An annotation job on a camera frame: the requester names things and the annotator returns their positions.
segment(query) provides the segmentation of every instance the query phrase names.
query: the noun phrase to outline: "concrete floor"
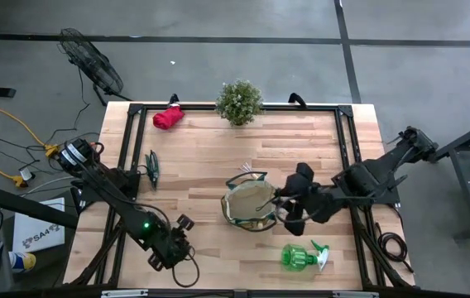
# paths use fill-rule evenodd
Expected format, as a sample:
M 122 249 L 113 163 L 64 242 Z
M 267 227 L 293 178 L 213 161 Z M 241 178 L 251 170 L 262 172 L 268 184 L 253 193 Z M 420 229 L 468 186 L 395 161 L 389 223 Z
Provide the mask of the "concrete floor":
M 226 36 L 339 38 L 332 0 L 0 0 L 0 32 L 57 33 L 75 27 L 84 34 L 126 36 Z M 470 40 L 470 0 L 343 0 L 350 38 Z M 341 46 L 204 43 L 95 44 L 121 75 L 123 94 L 137 100 L 183 101 L 216 98 L 222 82 L 249 79 L 265 100 L 285 101 L 290 92 L 311 103 L 351 103 Z M 444 145 L 470 129 L 470 47 L 353 46 L 363 103 L 373 103 L 382 137 L 390 141 L 405 126 L 425 130 Z M 85 79 L 92 103 L 78 131 L 63 141 L 98 132 L 104 108 Z M 41 138 L 72 127 L 80 101 L 77 69 L 56 42 L 0 41 L 0 86 L 17 89 L 0 108 L 22 118 Z M 28 133 L 0 114 L 0 137 L 35 145 Z M 28 161 L 23 151 L 0 149 Z M 0 155 L 0 167 L 16 173 L 20 163 Z M 47 168 L 46 163 L 38 166 Z M 402 216 L 417 285 L 470 293 L 470 241 L 454 233 L 470 228 L 448 160 L 404 166 Z M 39 174 L 31 185 L 57 178 Z M 20 193 L 0 176 L 0 188 Z M 46 199 L 46 195 L 33 195 Z M 48 286 L 59 271 L 48 273 Z

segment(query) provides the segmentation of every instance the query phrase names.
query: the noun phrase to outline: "wooden tabletop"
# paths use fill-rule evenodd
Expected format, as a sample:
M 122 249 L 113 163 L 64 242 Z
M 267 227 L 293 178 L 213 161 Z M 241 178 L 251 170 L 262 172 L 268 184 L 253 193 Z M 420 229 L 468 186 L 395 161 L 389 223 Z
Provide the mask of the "wooden tabletop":
M 110 102 L 99 141 L 105 151 L 102 162 L 113 167 L 118 163 L 122 135 L 129 103 Z M 384 153 L 376 114 L 371 104 L 352 106 L 358 141 L 363 159 L 378 158 Z M 326 112 L 270 112 L 260 115 L 244 127 L 230 127 L 214 111 L 185 111 L 184 118 L 171 130 L 153 127 L 150 111 L 141 145 L 140 164 L 153 150 L 158 155 L 161 178 L 158 191 L 151 190 L 148 178 L 142 178 L 139 202 L 162 208 L 171 221 L 186 214 L 195 222 L 189 231 L 190 243 L 196 250 L 200 279 L 194 288 L 354 290 L 361 289 L 357 254 L 350 214 L 342 210 L 329 222 L 307 223 L 301 237 L 291 235 L 282 224 L 269 231 L 250 233 L 226 222 L 220 198 L 228 190 L 225 181 L 242 173 L 247 162 L 257 171 L 267 171 L 267 180 L 283 186 L 285 178 L 295 171 L 298 162 L 307 162 L 315 172 L 315 181 L 332 184 L 330 178 L 342 170 L 334 115 Z M 132 130 L 127 156 L 130 167 L 135 142 L 137 119 Z M 348 126 L 344 130 L 349 145 Z M 79 218 L 64 282 L 74 280 L 91 261 L 103 239 L 108 206 L 97 203 Z M 395 211 L 375 205 L 373 216 L 384 232 L 404 237 Z M 281 249 L 287 244 L 314 248 L 310 240 L 329 245 L 329 260 L 322 272 L 316 266 L 302 272 L 286 272 L 280 265 Z M 366 250 L 370 277 L 375 282 L 372 255 Z M 109 276 L 114 251 L 110 252 L 106 276 Z M 127 238 L 119 279 L 120 287 L 177 288 L 171 271 L 155 272 L 147 263 L 151 252 L 144 252 Z M 392 263 L 410 284 L 414 278 L 402 263 Z M 192 262 L 176 266 L 181 283 L 191 283 L 196 272 Z

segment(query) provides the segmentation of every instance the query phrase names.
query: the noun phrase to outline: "red towel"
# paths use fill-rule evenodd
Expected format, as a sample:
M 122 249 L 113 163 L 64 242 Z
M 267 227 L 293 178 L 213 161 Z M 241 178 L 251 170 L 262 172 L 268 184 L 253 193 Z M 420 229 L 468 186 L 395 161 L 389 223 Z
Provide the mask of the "red towel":
M 180 106 L 174 106 L 168 108 L 163 113 L 158 113 L 154 115 L 152 121 L 155 127 L 159 129 L 169 129 L 175 125 L 180 119 L 184 117 L 184 112 L 182 112 Z

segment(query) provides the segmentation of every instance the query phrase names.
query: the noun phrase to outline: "fan stand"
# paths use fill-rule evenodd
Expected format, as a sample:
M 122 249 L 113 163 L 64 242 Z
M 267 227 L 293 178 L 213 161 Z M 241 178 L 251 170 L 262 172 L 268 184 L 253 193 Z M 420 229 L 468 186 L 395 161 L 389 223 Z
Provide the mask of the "fan stand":
M 99 98 L 99 101 L 101 102 L 101 104 L 106 107 L 108 104 L 107 102 L 104 101 L 103 99 L 103 96 L 101 96 L 101 93 L 99 93 L 99 87 L 94 83 L 94 91 L 95 93 L 97 94 L 97 97 Z M 128 97 L 126 96 L 122 96 L 121 94 L 115 94 L 114 92 L 112 91 L 107 91 L 107 90 L 103 90 L 104 94 L 106 95 L 115 95 L 117 97 L 119 97 L 120 99 L 125 99 L 127 101 L 133 101 L 131 99 L 129 99 Z

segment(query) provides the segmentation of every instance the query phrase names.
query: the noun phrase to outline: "potted plant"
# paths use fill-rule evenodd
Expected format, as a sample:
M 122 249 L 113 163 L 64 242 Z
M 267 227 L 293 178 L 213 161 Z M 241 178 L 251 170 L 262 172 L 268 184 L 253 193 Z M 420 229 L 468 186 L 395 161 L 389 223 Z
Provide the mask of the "potted plant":
M 241 126 L 252 122 L 253 117 L 261 113 L 261 90 L 248 80 L 224 83 L 216 105 L 221 118 L 227 119 L 233 126 Z

